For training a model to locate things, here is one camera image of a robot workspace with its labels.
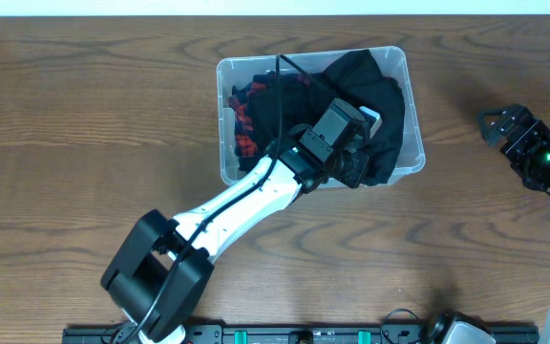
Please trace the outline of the red navy plaid shirt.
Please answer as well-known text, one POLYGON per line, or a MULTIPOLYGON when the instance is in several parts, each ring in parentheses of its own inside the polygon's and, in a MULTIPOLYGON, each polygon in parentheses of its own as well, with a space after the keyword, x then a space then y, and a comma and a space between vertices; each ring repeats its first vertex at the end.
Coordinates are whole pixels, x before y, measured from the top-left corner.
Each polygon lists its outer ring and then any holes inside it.
MULTIPOLYGON (((234 154, 239 170, 249 172, 263 156, 266 147, 278 138, 279 113, 276 109, 276 76, 273 71, 252 76, 243 88, 234 86, 228 106, 234 111, 234 154)), ((300 74, 282 75, 284 131, 309 123, 307 98, 311 81, 300 74)))

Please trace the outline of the black garment pile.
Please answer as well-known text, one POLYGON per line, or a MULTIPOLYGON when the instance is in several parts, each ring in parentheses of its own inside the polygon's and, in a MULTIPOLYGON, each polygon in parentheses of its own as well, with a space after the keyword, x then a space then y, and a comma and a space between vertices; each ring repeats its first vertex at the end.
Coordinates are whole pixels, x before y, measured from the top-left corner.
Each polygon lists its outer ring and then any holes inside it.
MULTIPOLYGON (((284 130, 283 82, 282 75, 275 76, 280 131, 284 130)), ((366 106, 381 115, 381 127, 362 148, 369 155, 370 162, 361 184, 375 186, 386 183, 395 168, 403 142, 405 100, 397 80, 382 74, 368 50, 346 53, 322 72, 303 76, 311 81, 306 107, 310 122, 298 125, 316 124, 336 97, 357 107, 366 106)))

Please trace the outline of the clear plastic storage bin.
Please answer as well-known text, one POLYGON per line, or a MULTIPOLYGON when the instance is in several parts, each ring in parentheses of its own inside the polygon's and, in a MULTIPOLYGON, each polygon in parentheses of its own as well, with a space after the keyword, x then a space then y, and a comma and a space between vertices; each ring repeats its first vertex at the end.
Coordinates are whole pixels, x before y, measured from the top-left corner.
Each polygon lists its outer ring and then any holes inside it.
MULTIPOLYGON (((292 54, 289 58, 305 71, 317 73, 323 71, 345 53, 345 50, 341 50, 292 54)), ((397 80, 405 100, 402 147, 396 166, 388 180, 388 184, 393 185, 400 179, 419 172, 425 165, 426 155, 405 53, 395 46, 372 47, 370 53, 382 74, 397 80)), ((236 183, 244 176, 235 155, 235 115, 234 110, 228 105, 228 98, 232 96, 233 88, 241 89, 252 80, 254 75, 263 75, 274 69, 275 57, 273 55, 228 57, 221 60, 216 67, 220 170, 221 178, 227 185, 236 183)))

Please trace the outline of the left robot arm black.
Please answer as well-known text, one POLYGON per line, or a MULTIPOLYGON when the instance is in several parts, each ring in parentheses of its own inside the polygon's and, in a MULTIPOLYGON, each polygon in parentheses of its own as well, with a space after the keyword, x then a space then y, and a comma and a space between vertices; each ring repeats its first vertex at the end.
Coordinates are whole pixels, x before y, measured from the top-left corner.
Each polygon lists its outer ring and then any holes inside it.
POLYGON ((212 200, 165 218, 140 217, 100 283, 134 327, 132 343, 180 343, 216 260, 249 229, 335 179, 349 188, 366 176, 362 147, 379 113, 335 98, 315 124, 281 129, 256 166, 212 200))

